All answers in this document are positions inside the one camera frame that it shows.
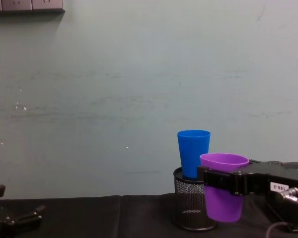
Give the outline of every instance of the mesh cup holder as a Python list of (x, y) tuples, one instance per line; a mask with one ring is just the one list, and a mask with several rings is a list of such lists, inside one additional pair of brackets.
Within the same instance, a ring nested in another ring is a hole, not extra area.
[(174, 171), (175, 212), (173, 221), (190, 231), (208, 231), (217, 225), (207, 216), (203, 181), (182, 176), (181, 168)]

